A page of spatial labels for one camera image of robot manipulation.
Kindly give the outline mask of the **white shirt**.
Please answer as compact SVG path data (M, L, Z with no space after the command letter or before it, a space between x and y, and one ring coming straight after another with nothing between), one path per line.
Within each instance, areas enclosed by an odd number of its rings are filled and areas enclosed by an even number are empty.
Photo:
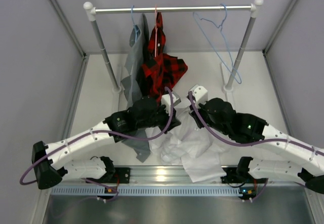
M219 158L223 150L205 128L198 128L188 107L176 107L176 117L181 125L150 140L150 151L163 165L183 166L192 182L220 181L226 175Z

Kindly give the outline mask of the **blue wire hanger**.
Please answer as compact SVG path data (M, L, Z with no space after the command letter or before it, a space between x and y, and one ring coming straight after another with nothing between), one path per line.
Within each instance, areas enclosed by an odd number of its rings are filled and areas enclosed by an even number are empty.
M212 18L212 15L202 15L201 12L193 12L192 16L200 32L221 64L225 66L230 76L234 76L233 81L241 85L242 78L238 69L234 68L233 54L224 33L224 24L228 18L228 9L224 3L220 3L219 6L222 7L221 14L214 15L214 18Z

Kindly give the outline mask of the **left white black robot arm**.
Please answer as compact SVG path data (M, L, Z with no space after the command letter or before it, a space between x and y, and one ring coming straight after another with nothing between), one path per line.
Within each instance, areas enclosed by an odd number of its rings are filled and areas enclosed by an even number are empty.
M126 110L113 113L92 128L68 139L33 145L32 167L40 190L52 188L64 180L85 179L89 183L109 183L115 178L113 161L106 156L91 160L75 158L103 145L125 139L147 141L136 136L140 130L158 127L162 134L179 126L176 110L169 99L158 104L144 97Z

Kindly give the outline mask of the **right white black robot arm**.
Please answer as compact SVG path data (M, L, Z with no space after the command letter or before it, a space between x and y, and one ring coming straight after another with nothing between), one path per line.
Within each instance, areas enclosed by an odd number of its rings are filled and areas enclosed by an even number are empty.
M242 156L236 168L238 180L272 178L293 181L316 193L323 193L323 149L298 140L252 114L236 112L220 98L198 103L192 93L191 115L200 128L233 147L256 147L283 160Z

